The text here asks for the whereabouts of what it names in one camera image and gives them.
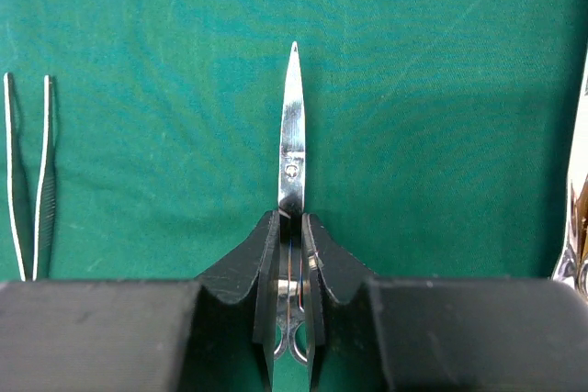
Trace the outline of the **steel surgical scissors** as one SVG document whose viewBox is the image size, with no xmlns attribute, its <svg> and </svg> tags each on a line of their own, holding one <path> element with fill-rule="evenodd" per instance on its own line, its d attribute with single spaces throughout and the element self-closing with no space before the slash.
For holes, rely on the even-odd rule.
<svg viewBox="0 0 588 392">
<path fill-rule="evenodd" d="M 281 115 L 277 211 L 279 214 L 279 276 L 277 327 L 280 339 L 274 350 L 278 359 L 291 353 L 299 364 L 307 363 L 306 349 L 297 343 L 305 322 L 301 257 L 301 221 L 305 205 L 306 138 L 300 51 L 293 42 L 288 58 Z"/>
</svg>

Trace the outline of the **dark green surgical cloth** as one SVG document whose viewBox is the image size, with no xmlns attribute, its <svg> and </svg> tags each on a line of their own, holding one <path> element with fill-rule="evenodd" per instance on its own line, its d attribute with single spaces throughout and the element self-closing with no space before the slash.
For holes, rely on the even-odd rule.
<svg viewBox="0 0 588 392">
<path fill-rule="evenodd" d="M 336 242 L 386 277 L 551 276 L 587 0 L 1 0 L 31 194 L 54 93 L 51 278 L 192 278 L 243 241 L 292 46 Z"/>
</svg>

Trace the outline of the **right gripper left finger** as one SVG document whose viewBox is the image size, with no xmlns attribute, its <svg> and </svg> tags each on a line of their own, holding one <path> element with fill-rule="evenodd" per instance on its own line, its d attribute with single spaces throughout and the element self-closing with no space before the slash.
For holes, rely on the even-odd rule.
<svg viewBox="0 0 588 392">
<path fill-rule="evenodd" d="M 1 286 L 4 391 L 268 391 L 279 217 L 193 279 Z"/>
</svg>

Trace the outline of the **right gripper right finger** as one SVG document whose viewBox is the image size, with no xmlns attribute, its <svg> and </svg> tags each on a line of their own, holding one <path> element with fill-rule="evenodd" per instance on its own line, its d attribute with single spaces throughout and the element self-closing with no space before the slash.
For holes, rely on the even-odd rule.
<svg viewBox="0 0 588 392">
<path fill-rule="evenodd" d="M 387 277 L 302 219 L 313 391 L 584 391 L 587 306 L 548 279 Z"/>
</svg>

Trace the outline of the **stainless steel instrument tray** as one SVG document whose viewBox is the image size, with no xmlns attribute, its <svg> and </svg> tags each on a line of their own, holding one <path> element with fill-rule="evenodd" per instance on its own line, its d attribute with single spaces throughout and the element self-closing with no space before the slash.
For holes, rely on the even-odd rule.
<svg viewBox="0 0 588 392">
<path fill-rule="evenodd" d="M 551 279 L 562 282 L 587 300 L 587 61 L 571 142 L 566 180 L 566 220 L 560 256 Z"/>
</svg>

